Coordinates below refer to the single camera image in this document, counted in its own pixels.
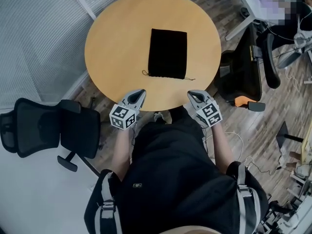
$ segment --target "backpack strap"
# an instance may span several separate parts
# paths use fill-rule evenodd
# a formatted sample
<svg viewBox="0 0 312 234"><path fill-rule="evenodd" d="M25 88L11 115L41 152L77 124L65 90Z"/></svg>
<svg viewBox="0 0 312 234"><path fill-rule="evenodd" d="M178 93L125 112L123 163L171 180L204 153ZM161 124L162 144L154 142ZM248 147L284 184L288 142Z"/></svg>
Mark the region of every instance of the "backpack strap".
<svg viewBox="0 0 312 234"><path fill-rule="evenodd" d="M107 234L122 234L118 208L111 195L109 179L113 172L108 173L102 183L103 205L100 206L95 216L96 234L101 234L105 230Z"/></svg>
<svg viewBox="0 0 312 234"><path fill-rule="evenodd" d="M239 204L239 234L251 234L254 233L261 221L261 209L260 200L258 193L255 189L248 187L245 184L246 172L245 163L241 163L238 167L238 178L237 178L237 198ZM246 211L254 211L255 219L248 219L246 216L252 216Z"/></svg>

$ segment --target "white wall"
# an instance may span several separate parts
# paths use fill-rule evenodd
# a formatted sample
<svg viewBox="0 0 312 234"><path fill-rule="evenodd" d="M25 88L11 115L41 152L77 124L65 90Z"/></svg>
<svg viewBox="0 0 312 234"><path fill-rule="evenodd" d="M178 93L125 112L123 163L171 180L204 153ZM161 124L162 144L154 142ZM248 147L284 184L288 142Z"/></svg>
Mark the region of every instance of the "white wall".
<svg viewBox="0 0 312 234"><path fill-rule="evenodd" d="M61 146L27 158L0 144L0 226L6 234L87 234L83 215L97 176L73 158L78 171L66 170Z"/></svg>

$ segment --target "black shirt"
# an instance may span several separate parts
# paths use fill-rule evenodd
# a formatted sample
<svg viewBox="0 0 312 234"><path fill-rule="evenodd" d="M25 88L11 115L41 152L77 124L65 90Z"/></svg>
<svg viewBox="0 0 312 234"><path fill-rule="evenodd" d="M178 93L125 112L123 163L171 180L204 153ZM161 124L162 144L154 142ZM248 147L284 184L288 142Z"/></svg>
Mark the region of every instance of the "black shirt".
<svg viewBox="0 0 312 234"><path fill-rule="evenodd" d="M126 177L120 182L114 176L112 190L124 234L158 234L187 225L222 234L239 233L235 178L239 162L233 162L227 174L222 174L202 143L174 125L153 126L137 141ZM103 203L101 181L108 172L102 171L86 210L85 222L91 234L95 211ZM266 194L248 170L246 184L257 191L263 218L268 208Z"/></svg>

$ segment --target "round wooden table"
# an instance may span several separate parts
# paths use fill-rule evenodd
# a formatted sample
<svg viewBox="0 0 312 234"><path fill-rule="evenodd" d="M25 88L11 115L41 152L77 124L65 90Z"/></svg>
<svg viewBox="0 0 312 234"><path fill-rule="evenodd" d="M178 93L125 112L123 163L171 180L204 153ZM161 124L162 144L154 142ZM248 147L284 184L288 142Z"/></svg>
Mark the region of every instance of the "round wooden table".
<svg viewBox="0 0 312 234"><path fill-rule="evenodd" d="M185 77L195 80L142 74L148 71L152 28L187 32ZM220 58L213 21L190 0L118 0L95 20L85 45L86 66L98 89L115 102L132 90L145 89L144 111L188 103L189 90L205 90L213 81Z"/></svg>

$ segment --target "sneaker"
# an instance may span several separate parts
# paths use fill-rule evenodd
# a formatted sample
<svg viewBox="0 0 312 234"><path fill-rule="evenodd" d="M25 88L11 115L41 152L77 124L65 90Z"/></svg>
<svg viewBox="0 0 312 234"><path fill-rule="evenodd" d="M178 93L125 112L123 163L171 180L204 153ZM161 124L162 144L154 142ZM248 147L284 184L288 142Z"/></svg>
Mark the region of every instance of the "sneaker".
<svg viewBox="0 0 312 234"><path fill-rule="evenodd" d="M162 118L164 120L164 115L162 115L161 112L155 112L154 113L154 122L156 122L159 118Z"/></svg>

